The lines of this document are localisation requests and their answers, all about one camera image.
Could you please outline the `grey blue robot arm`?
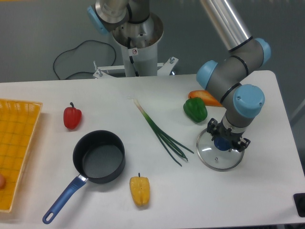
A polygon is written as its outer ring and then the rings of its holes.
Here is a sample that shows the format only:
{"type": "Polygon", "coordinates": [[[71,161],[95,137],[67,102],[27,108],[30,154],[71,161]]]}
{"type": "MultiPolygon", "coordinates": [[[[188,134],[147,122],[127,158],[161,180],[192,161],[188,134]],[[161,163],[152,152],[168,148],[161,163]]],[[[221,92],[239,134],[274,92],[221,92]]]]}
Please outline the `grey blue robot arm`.
{"type": "MultiPolygon", "coordinates": [[[[199,85],[226,109],[221,122],[209,121],[207,132],[217,149],[243,151],[250,141],[242,135],[260,113],[264,93],[241,81],[270,59],[271,49],[265,40],[252,37],[230,1],[204,0],[202,6],[230,53],[222,63],[208,61],[197,72],[199,85]]],[[[126,76],[157,74],[163,23],[147,0],[98,0],[87,13],[99,33],[111,33],[121,46],[126,76]]]]}

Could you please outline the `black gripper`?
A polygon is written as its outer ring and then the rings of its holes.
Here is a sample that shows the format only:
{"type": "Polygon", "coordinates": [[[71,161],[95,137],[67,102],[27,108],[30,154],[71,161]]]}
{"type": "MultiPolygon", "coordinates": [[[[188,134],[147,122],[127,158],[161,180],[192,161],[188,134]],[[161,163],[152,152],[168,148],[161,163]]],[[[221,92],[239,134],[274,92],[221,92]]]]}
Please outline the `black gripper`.
{"type": "Polygon", "coordinates": [[[223,123],[219,123],[214,119],[207,124],[206,131],[212,136],[212,141],[217,149],[221,151],[237,150],[243,152],[248,148],[251,141],[247,138],[241,138],[243,132],[233,133],[229,129],[225,129],[223,123]]]}

